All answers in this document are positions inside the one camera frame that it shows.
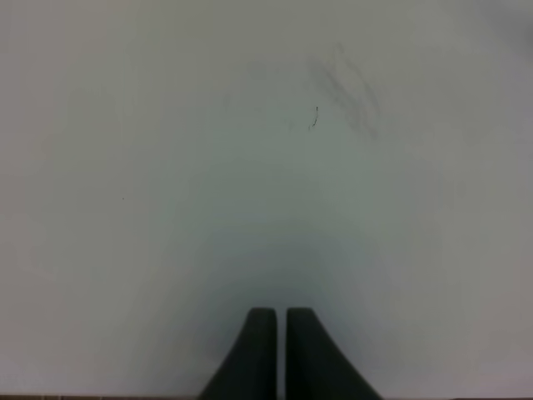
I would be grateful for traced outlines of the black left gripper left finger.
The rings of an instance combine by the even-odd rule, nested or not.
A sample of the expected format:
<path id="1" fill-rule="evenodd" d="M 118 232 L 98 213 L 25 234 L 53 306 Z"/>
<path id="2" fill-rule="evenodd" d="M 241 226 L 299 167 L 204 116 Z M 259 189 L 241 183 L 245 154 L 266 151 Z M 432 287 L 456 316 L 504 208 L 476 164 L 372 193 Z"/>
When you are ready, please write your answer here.
<path id="1" fill-rule="evenodd" d="M 276 311 L 253 308 L 230 352 L 199 397 L 275 398 L 276 365 Z"/>

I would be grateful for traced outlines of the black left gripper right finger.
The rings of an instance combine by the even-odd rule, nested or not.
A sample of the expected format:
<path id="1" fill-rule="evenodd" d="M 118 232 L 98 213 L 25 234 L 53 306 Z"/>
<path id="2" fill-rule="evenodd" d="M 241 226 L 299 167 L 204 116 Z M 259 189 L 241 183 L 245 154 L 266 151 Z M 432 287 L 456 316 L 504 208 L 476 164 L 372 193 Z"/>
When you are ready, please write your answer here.
<path id="1" fill-rule="evenodd" d="M 287 398 L 379 398 L 310 308 L 286 314 Z"/>

